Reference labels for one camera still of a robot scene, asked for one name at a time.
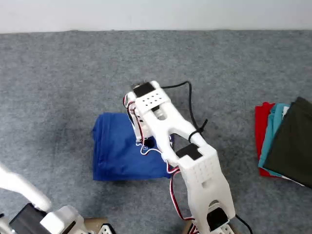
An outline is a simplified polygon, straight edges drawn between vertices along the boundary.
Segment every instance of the teal cloth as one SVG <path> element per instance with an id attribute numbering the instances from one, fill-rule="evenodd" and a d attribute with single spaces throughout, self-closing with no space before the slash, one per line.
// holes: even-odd
<path id="1" fill-rule="evenodd" d="M 284 106 L 289 107 L 289 105 L 284 104 L 284 103 L 275 104 L 272 107 L 272 109 L 270 111 L 271 113 L 268 116 L 268 126 L 267 126 L 267 130 L 265 132 L 265 137 L 264 137 L 264 141 L 263 141 L 263 145 L 262 145 L 262 149 L 261 149 L 260 160 L 259 160 L 259 164 L 258 164 L 258 167 L 260 167 L 260 168 L 263 168 L 263 164 L 264 164 L 264 162 L 268 156 L 274 135 L 275 135 L 276 131 L 278 130 L 279 126 L 281 125 L 282 118 L 283 118 Z M 270 173 L 270 175 L 272 175 L 272 176 L 282 177 L 282 175 L 279 173 L 268 170 L 266 168 L 263 168 L 263 169 L 268 171 Z"/>

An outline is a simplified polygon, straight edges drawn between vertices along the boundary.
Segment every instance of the red cloth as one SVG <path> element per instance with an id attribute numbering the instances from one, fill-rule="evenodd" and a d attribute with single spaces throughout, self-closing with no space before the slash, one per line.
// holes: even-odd
<path id="1" fill-rule="evenodd" d="M 265 132 L 268 126 L 268 115 L 270 114 L 271 108 L 275 105 L 275 103 L 263 102 L 262 106 L 255 107 L 255 142 L 257 147 L 258 160 L 260 159 L 262 144 L 265 137 Z M 261 176 L 269 176 L 270 175 L 266 170 L 259 168 L 259 172 Z"/>

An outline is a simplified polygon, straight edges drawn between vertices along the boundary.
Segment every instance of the folded shirt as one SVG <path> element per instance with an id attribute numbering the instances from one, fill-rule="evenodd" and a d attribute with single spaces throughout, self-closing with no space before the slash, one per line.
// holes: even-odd
<path id="1" fill-rule="evenodd" d="M 268 126 L 266 129 L 266 133 L 265 133 L 265 137 L 264 137 L 264 141 L 263 141 L 263 145 L 262 145 L 262 149 L 261 149 L 260 160 L 259 160 L 259 164 L 258 164 L 259 168 L 263 168 L 263 164 L 264 164 L 264 162 L 267 158 L 268 152 L 270 150 L 273 137 L 274 137 L 276 131 L 278 130 L 278 128 L 282 122 L 283 111 L 284 111 L 285 106 L 288 107 L 289 105 L 283 104 L 283 103 L 278 103 L 278 104 L 275 104 L 272 107 L 272 109 L 270 110 L 270 114 L 268 116 Z M 276 173 L 276 172 L 268 170 L 268 169 L 265 169 L 265 170 L 268 171 L 270 173 L 270 175 L 272 175 L 272 176 L 282 177 L 282 175 L 280 175 L 279 173 Z"/>
<path id="2" fill-rule="evenodd" d="M 263 168 L 312 188 L 312 104 L 302 97 L 284 116 Z"/>
<path id="3" fill-rule="evenodd" d="M 136 144 L 132 125 L 126 114 L 100 115 L 93 128 L 93 139 L 94 180 L 170 178 L 160 153 L 150 151 L 146 156 L 140 153 L 141 144 Z M 156 148 L 153 137 L 149 138 L 149 143 L 152 148 Z"/>
<path id="4" fill-rule="evenodd" d="M 275 103 L 263 102 L 261 106 L 256 106 L 254 109 L 255 142 L 256 142 L 258 160 L 260 159 L 263 140 L 265 137 L 267 126 L 268 126 L 268 116 L 270 114 L 271 108 L 274 105 Z M 263 168 L 259 168 L 259 173 L 261 176 L 271 176 L 270 173 L 264 170 Z"/>

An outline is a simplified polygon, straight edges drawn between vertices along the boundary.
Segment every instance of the cable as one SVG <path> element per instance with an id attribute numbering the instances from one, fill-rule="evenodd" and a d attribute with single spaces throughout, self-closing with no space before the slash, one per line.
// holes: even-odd
<path id="1" fill-rule="evenodd" d="M 130 104 L 128 104 L 127 106 L 126 106 L 126 98 L 127 98 L 127 94 L 123 97 L 123 99 L 122 99 L 122 104 L 123 104 L 123 106 L 125 107 L 125 108 L 127 108 Z"/>
<path id="2" fill-rule="evenodd" d="M 194 229 L 194 231 L 193 231 L 192 234 L 198 234 L 198 233 L 199 233 L 199 230 L 197 229 L 197 226 L 196 226 L 196 225 L 194 225 L 194 226 L 195 226 L 195 229 Z"/>
<path id="3" fill-rule="evenodd" d="M 196 120 L 194 118 L 194 114 L 193 114 L 193 109 L 192 109 L 192 84 L 187 80 L 185 82 L 182 82 L 180 84 L 176 84 L 176 85 L 170 85 L 170 86 L 162 86 L 161 88 L 162 89 L 171 89 L 171 88 L 176 88 L 176 87 L 179 87 L 179 86 L 182 86 L 184 84 L 188 84 L 189 85 L 189 112 L 190 112 L 190 116 L 191 116 L 191 120 L 192 120 L 192 123 L 195 127 L 195 131 L 192 132 L 190 135 L 189 135 L 189 142 L 191 142 L 191 137 L 195 134 L 195 133 L 202 133 L 204 131 L 204 127 L 205 125 L 207 124 L 208 120 L 205 119 L 204 123 L 202 124 L 201 127 L 198 127 L 197 123 L 196 123 Z"/>
<path id="4" fill-rule="evenodd" d="M 183 217 L 181 211 L 180 211 L 180 208 L 178 206 L 178 203 L 176 201 L 176 197 L 175 197 L 175 194 L 174 194 L 174 186 L 173 186 L 173 181 L 174 181 L 174 177 L 176 174 L 180 173 L 181 171 L 178 170 L 176 172 L 173 173 L 171 179 L 170 179 L 170 186 L 169 186 L 169 190 L 170 190 L 170 196 L 171 196 L 171 200 L 174 204 L 174 207 L 175 207 L 175 210 L 177 212 L 177 214 L 180 216 L 181 219 L 183 219 L 184 221 L 187 221 L 187 220 L 194 220 L 193 217 Z"/>
<path id="5" fill-rule="evenodd" d="M 172 173 L 174 173 L 174 172 L 176 172 L 176 171 L 178 171 L 179 170 L 179 167 L 174 167 L 173 169 L 170 169 L 169 168 L 169 163 L 168 163 L 168 161 L 166 160 L 166 164 L 167 164 L 167 173 L 169 173 L 169 174 L 172 174 Z"/>
<path id="6" fill-rule="evenodd" d="M 190 227 L 189 227 L 189 229 L 188 229 L 188 231 L 187 231 L 187 234 L 190 234 L 190 233 L 191 233 L 191 230 L 192 230 L 193 226 L 194 226 L 194 224 L 191 223 L 191 225 L 190 225 Z"/>
<path id="7" fill-rule="evenodd" d="M 134 125 L 134 122 L 133 122 L 133 119 L 132 119 L 132 117 L 131 117 L 129 108 L 130 108 L 130 105 L 131 105 L 131 104 L 134 104 L 134 103 L 135 103 L 134 101 L 130 101 L 130 102 L 128 103 L 127 107 L 126 107 L 126 106 L 125 106 L 125 102 L 124 102 L 124 100 L 123 100 L 124 107 L 127 109 L 128 118 L 129 118 L 130 122 L 132 122 L 133 125 Z"/>
<path id="8" fill-rule="evenodd" d="M 195 231 L 195 229 L 196 229 L 196 226 L 195 226 L 194 224 L 192 224 L 192 225 L 193 225 L 193 226 L 192 226 L 192 228 L 191 228 L 189 234 L 194 234 L 194 231 Z"/>
<path id="9" fill-rule="evenodd" d="M 235 217 L 236 217 L 239 221 L 241 221 L 243 224 L 245 224 L 245 226 L 248 228 L 250 234 L 253 234 L 252 228 L 249 226 L 249 224 L 248 224 L 245 220 L 243 220 L 243 219 L 242 219 L 241 217 L 239 217 L 237 214 L 235 215 Z"/>
<path id="10" fill-rule="evenodd" d="M 133 111 L 133 114 L 134 114 L 135 117 L 136 117 L 136 121 L 137 121 L 137 124 L 138 124 L 138 128 L 139 128 L 139 130 L 140 130 L 141 140 L 142 140 L 142 146 L 141 146 L 140 153 L 141 153 L 142 155 L 147 155 L 150 151 L 156 151 L 156 152 L 162 154 L 162 152 L 161 152 L 160 150 L 158 150 L 158 149 L 149 149 L 148 151 L 146 151 L 146 152 L 143 153 L 142 150 L 143 150 L 143 147 L 144 147 L 145 138 L 144 138 L 144 134 L 143 134 L 143 130 L 142 130 L 141 123 L 140 123 L 140 121 L 139 121 L 139 119 L 138 119 L 138 117 L 137 117 L 137 115 L 136 115 L 135 110 L 136 110 L 136 108 L 134 108 L 132 111 Z"/>
<path id="11" fill-rule="evenodd" d="M 180 84 L 170 85 L 170 86 L 162 86 L 161 88 L 162 89 L 172 89 L 172 88 L 176 88 L 176 87 L 182 86 L 184 84 L 188 84 L 189 85 L 189 110 L 190 110 L 190 116 L 191 116 L 191 119 L 192 119 L 194 127 L 196 129 L 198 129 L 198 125 L 197 125 L 197 123 L 195 121 L 193 110 L 192 110 L 192 84 L 187 80 L 187 81 L 182 82 Z"/>

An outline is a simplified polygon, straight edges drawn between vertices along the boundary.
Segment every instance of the black wire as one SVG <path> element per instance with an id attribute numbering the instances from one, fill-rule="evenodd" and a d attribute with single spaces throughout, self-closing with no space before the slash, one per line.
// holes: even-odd
<path id="1" fill-rule="evenodd" d="M 198 125 L 197 125 L 197 123 L 195 121 L 193 110 L 192 110 L 192 84 L 187 80 L 187 81 L 182 82 L 180 84 L 170 85 L 170 86 L 162 86 L 161 88 L 162 89 L 171 89 L 171 88 L 176 88 L 176 87 L 182 86 L 184 84 L 188 84 L 189 85 L 189 110 L 190 110 L 190 116 L 191 116 L 191 119 L 192 119 L 194 127 L 196 129 L 198 129 Z"/>
<path id="2" fill-rule="evenodd" d="M 239 217 L 237 214 L 236 214 L 235 216 L 236 216 L 236 218 L 237 218 L 239 221 L 241 221 L 243 224 L 245 224 L 245 226 L 248 228 L 250 234 L 253 234 L 253 230 L 252 230 L 252 228 L 249 226 L 249 224 L 248 224 L 245 220 L 243 220 L 241 217 Z"/>
<path id="3" fill-rule="evenodd" d="M 188 84 L 189 85 L 189 111 L 190 111 L 190 116 L 191 116 L 191 119 L 192 119 L 192 123 L 193 123 L 194 127 L 196 128 L 196 130 L 189 135 L 189 139 L 188 140 L 189 140 L 189 142 L 191 142 L 191 137 L 195 133 L 200 133 L 201 134 L 204 131 L 204 127 L 205 127 L 205 125 L 208 122 L 208 120 L 205 119 L 204 123 L 201 125 L 200 128 L 198 127 L 198 125 L 196 123 L 196 120 L 195 120 L 194 114 L 193 114 L 193 110 L 192 110 L 192 84 L 187 80 L 187 81 L 182 82 L 180 84 L 170 85 L 170 86 L 162 86 L 161 88 L 162 89 L 171 89 L 171 88 L 176 88 L 176 87 L 182 86 L 184 84 Z"/>

